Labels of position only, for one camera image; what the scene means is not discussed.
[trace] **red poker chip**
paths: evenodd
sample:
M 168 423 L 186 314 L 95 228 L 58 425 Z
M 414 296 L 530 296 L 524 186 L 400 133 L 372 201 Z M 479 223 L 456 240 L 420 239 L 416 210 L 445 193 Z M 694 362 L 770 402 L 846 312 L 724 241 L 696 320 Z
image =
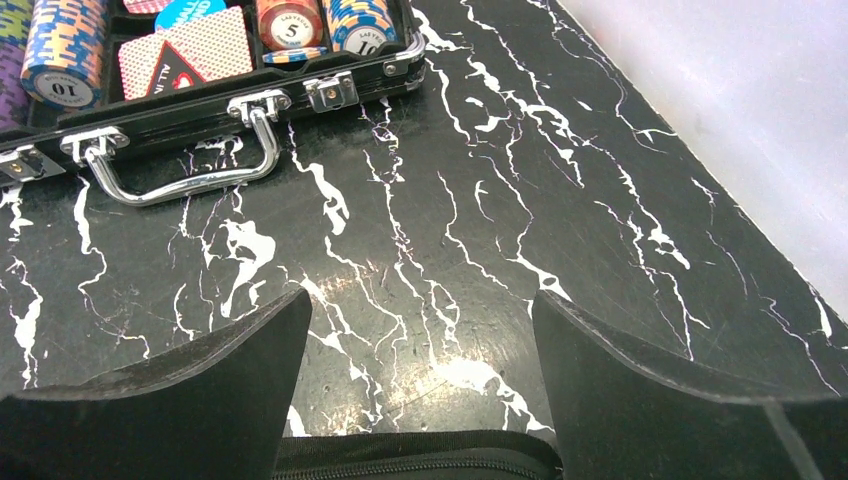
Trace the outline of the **red poker chip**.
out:
M 321 44 L 324 28 L 314 0 L 258 0 L 259 38 L 273 51 Z

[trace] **purple poker chip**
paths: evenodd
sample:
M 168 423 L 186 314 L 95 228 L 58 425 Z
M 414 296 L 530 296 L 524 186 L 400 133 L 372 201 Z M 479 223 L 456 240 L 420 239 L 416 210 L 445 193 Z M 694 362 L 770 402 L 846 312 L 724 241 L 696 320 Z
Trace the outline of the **purple poker chip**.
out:
M 0 130 L 26 122 L 29 98 L 21 86 L 24 50 L 0 43 Z

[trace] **case handle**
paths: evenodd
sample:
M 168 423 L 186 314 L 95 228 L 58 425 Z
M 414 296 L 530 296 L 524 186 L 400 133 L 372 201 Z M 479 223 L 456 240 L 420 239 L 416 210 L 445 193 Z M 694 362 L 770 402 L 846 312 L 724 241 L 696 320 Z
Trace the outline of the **case handle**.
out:
M 129 144 L 129 139 L 117 128 L 107 127 L 65 137 L 61 147 L 64 152 L 73 155 L 75 162 L 91 168 L 97 183 L 107 195 L 124 205 L 144 207 L 257 180 L 271 173 L 280 156 L 280 144 L 271 123 L 277 121 L 278 107 L 285 109 L 289 105 L 291 105 L 289 97 L 281 90 L 270 90 L 236 98 L 230 102 L 228 112 L 233 116 L 239 112 L 245 126 L 252 128 L 259 137 L 264 156 L 262 162 L 255 167 L 192 175 L 145 193 L 128 192 L 111 166 L 115 148 L 122 148 Z

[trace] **playing card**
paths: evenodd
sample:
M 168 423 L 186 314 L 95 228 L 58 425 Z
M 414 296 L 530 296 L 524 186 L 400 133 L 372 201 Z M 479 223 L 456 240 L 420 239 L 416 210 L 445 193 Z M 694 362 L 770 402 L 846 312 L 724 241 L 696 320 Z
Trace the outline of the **playing card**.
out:
M 127 11 L 136 14 L 159 13 L 165 9 L 173 0 L 124 0 Z
M 240 7 L 127 42 L 118 61 L 127 100 L 253 70 Z

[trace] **black table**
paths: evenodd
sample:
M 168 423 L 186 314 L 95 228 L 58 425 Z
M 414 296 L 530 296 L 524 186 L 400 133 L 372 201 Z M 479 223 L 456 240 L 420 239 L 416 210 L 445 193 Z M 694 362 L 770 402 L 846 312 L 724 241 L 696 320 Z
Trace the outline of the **black table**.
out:
M 81 382 L 303 286 L 295 433 L 544 433 L 537 289 L 777 393 L 848 392 L 846 323 L 576 23 L 490 3 L 416 0 L 422 90 L 280 125 L 265 180 L 147 209 L 88 172 L 4 191 L 0 388 Z M 246 134 L 121 174 L 258 158 Z

